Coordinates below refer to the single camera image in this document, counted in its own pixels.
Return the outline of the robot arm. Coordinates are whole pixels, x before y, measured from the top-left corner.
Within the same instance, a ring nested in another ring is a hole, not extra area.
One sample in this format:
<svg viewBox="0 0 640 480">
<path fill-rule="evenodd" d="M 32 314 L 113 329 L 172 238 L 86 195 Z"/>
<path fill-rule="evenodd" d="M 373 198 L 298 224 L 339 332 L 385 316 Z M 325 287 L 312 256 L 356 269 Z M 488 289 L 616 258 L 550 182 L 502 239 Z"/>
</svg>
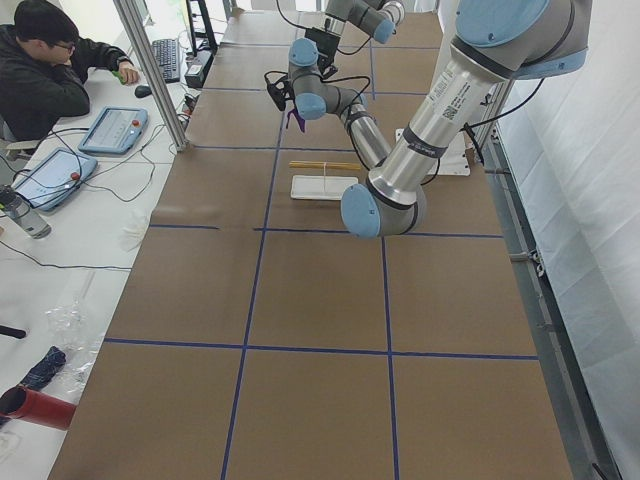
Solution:
<svg viewBox="0 0 640 480">
<path fill-rule="evenodd" d="M 334 63 L 340 39 L 347 23 L 376 42 L 385 44 L 405 18 L 403 1 L 331 0 L 320 27 L 305 29 L 305 37 L 316 44 L 321 71 Z"/>
<path fill-rule="evenodd" d="M 589 1 L 461 1 L 451 58 L 430 92 L 390 145 L 359 93 L 324 80 L 345 24 L 385 43 L 404 19 L 400 1 L 331 1 L 322 38 L 299 38 L 289 49 L 287 82 L 295 111 L 309 121 L 339 117 L 369 173 L 340 201 L 346 228 L 361 238 L 402 235 L 426 212 L 422 183 L 496 84 L 543 79 L 578 70 L 585 62 L 592 4 Z"/>
</svg>

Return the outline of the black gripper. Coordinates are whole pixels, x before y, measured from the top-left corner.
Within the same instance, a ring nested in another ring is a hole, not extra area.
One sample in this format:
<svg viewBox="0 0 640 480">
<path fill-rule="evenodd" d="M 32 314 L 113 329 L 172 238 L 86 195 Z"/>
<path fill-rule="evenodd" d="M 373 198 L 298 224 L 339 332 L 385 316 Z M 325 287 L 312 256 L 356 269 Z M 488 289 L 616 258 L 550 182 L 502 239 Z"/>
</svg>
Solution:
<svg viewBox="0 0 640 480">
<path fill-rule="evenodd" d="M 306 28 L 305 37 L 316 44 L 319 58 L 318 66 L 328 68 L 334 63 L 338 49 L 338 36 L 316 27 Z"/>
</svg>

